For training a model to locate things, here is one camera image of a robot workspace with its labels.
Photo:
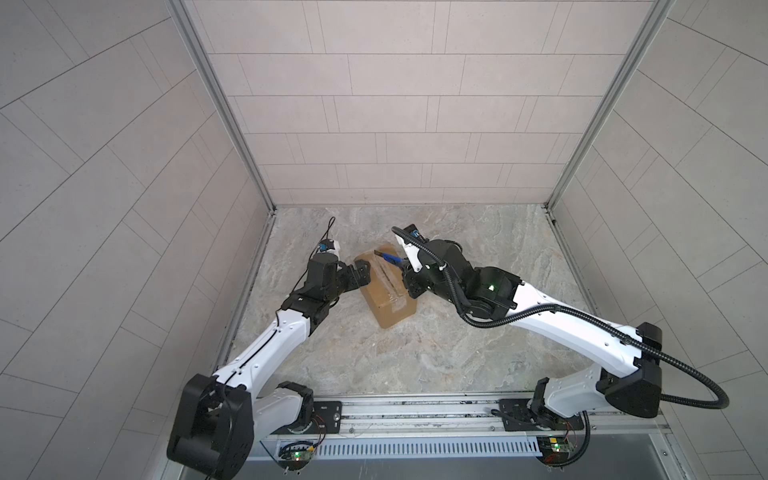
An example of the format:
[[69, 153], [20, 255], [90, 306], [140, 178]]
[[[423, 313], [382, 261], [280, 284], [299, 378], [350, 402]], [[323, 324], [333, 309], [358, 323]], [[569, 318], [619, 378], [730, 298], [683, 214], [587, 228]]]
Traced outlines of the brown cardboard express box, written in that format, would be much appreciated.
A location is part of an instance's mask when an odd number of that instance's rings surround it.
[[416, 313], [417, 301], [410, 297], [402, 280], [401, 269], [387, 262], [377, 252], [400, 257], [391, 243], [379, 245], [356, 257], [370, 264], [370, 283], [361, 288], [369, 309], [382, 329], [392, 328]]

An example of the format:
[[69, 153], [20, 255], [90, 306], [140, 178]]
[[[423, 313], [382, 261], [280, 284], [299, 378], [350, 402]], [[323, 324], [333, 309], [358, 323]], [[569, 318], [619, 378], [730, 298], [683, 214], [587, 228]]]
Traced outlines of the blue utility knife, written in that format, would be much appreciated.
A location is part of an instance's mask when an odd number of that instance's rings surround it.
[[403, 259], [402, 258], [400, 258], [400, 257], [398, 257], [396, 255], [392, 255], [392, 254], [389, 254], [389, 253], [382, 252], [380, 250], [375, 250], [374, 251], [374, 255], [382, 258], [384, 261], [386, 261], [386, 262], [388, 262], [388, 263], [390, 263], [392, 265], [395, 265], [395, 266], [401, 266], [402, 263], [403, 263]]

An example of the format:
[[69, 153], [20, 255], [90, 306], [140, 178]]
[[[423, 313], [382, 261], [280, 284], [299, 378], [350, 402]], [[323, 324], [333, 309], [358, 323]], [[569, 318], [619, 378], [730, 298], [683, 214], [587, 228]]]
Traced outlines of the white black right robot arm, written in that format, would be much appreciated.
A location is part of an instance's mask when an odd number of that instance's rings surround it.
[[475, 328], [520, 327], [591, 360], [575, 374], [539, 380], [519, 423], [555, 430], [585, 411], [607, 407], [639, 418], [657, 416], [662, 372], [643, 349], [660, 346], [658, 328], [643, 333], [608, 322], [547, 296], [517, 275], [474, 267], [453, 241], [402, 230], [396, 235], [406, 252], [401, 270], [412, 297], [431, 292]]

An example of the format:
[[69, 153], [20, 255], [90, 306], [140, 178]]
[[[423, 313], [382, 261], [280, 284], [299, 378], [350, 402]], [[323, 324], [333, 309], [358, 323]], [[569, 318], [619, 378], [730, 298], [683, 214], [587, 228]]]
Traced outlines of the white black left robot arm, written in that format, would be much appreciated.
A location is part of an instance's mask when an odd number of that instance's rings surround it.
[[370, 271], [368, 261], [346, 264], [333, 249], [314, 253], [303, 286], [287, 296], [267, 329], [227, 365], [210, 376], [196, 374], [186, 383], [167, 445], [168, 459], [210, 479], [232, 479], [255, 441], [281, 428], [310, 428], [315, 422], [311, 388], [283, 382], [267, 396], [261, 390], [342, 294], [370, 283]]

